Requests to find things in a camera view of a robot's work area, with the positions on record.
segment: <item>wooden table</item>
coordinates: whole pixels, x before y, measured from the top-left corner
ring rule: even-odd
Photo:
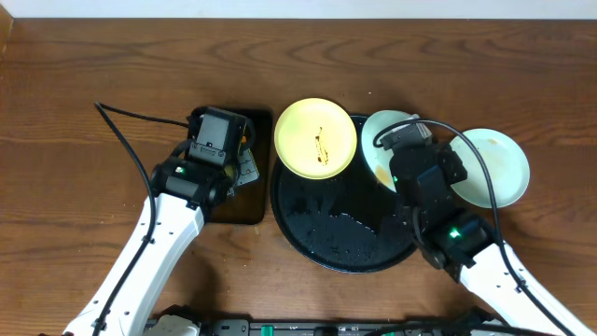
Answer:
[[[305,97],[511,135],[532,178],[502,211],[505,236],[597,330],[597,23],[17,20],[0,63],[0,333],[59,334],[139,216],[141,178],[93,101],[182,120],[197,105],[277,117]],[[114,118],[147,169],[185,136]],[[256,227],[208,225],[155,311],[175,303],[206,315],[398,320],[478,301],[419,253],[380,273],[324,269],[269,210]]]

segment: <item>green light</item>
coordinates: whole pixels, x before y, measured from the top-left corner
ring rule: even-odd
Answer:
[[[450,237],[452,237],[452,238],[460,237],[460,232],[454,228],[450,231]]]

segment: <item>yellow plate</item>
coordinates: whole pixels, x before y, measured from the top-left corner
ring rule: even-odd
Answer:
[[[351,162],[356,151],[356,130],[340,106],[309,98],[284,111],[273,142],[280,160],[293,173],[323,179],[338,174]]]

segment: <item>round plate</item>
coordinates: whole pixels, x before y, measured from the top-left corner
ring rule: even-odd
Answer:
[[[360,133],[366,117],[353,116]],[[312,180],[280,160],[271,176],[271,207],[299,253],[332,270],[370,273],[398,264],[415,250],[398,195],[377,182],[360,150],[338,175]]]
[[[369,170],[389,190],[396,192],[396,186],[390,174],[390,160],[394,156],[392,150],[384,150],[373,146],[373,138],[377,133],[393,123],[410,118],[410,114],[401,111],[383,110],[367,118],[361,132],[361,148]]]
[[[507,135],[494,130],[475,129],[466,131],[465,135],[477,147],[489,169],[497,206],[516,202],[526,191],[531,178],[529,162],[521,147]],[[491,208],[487,182],[479,161],[461,138],[454,138],[450,146],[468,171],[468,178],[452,185],[452,189],[467,202]]]
[[[289,106],[276,123],[273,141],[284,165],[310,179],[341,172],[356,150],[351,118],[340,106],[319,98]]]

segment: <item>white wall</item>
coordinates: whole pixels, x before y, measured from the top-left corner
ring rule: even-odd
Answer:
[[[597,0],[0,0],[15,18],[597,19]]]

